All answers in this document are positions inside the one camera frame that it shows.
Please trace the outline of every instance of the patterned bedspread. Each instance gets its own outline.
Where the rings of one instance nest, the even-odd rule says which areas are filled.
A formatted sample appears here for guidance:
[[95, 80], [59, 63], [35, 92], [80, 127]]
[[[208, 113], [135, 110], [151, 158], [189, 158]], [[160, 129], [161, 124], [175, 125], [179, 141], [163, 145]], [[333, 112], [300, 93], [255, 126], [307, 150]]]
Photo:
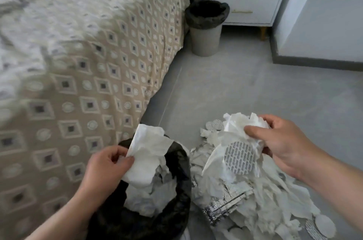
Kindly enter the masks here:
[[62, 207], [131, 137], [184, 41], [189, 0], [0, 0], [0, 239]]

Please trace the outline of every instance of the gray trash can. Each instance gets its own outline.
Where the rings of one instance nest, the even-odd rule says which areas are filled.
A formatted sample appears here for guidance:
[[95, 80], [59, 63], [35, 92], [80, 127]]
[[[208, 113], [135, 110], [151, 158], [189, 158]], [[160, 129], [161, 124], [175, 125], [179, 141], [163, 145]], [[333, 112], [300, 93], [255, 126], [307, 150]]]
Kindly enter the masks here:
[[193, 2], [185, 10], [194, 54], [209, 57], [218, 52], [222, 23], [227, 19], [229, 11], [227, 3], [214, 0]]

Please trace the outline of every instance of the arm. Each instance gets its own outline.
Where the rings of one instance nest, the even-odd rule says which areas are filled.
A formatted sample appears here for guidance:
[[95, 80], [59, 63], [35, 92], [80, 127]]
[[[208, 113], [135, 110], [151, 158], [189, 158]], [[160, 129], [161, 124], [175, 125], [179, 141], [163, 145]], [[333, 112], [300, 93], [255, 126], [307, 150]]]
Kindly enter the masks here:
[[94, 154], [88, 162], [82, 183], [72, 199], [26, 240], [69, 240], [75, 238], [82, 225], [116, 189], [123, 175], [134, 163], [134, 158], [116, 163], [126, 156], [127, 149], [111, 146]]
[[317, 147], [293, 122], [273, 115], [261, 117], [271, 129], [246, 126], [245, 132], [266, 142], [282, 171], [316, 190], [363, 231], [363, 172]]

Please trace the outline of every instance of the black garbage bag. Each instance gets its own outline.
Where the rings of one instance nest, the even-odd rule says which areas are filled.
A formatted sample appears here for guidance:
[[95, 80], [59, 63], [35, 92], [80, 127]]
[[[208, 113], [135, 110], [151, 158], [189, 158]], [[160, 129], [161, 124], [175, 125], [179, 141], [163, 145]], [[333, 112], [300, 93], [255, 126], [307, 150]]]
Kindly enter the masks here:
[[[120, 142], [129, 148], [132, 139]], [[176, 197], [162, 213], [152, 218], [123, 207], [128, 183], [121, 181], [117, 189], [93, 214], [87, 240], [171, 240], [179, 239], [188, 224], [191, 203], [191, 176], [189, 158], [180, 144], [173, 142], [165, 155], [173, 178], [176, 177]]]
[[229, 15], [229, 5], [215, 0], [193, 2], [185, 10], [187, 24], [195, 29], [208, 30], [221, 25]]

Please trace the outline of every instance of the wooden furniture leg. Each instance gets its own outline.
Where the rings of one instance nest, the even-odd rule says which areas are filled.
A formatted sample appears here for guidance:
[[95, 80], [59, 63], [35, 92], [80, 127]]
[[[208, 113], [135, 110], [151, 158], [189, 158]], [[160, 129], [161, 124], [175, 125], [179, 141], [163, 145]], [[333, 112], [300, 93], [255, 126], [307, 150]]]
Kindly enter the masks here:
[[261, 30], [261, 40], [264, 41], [266, 39], [267, 27], [266, 26], [260, 26], [260, 30]]

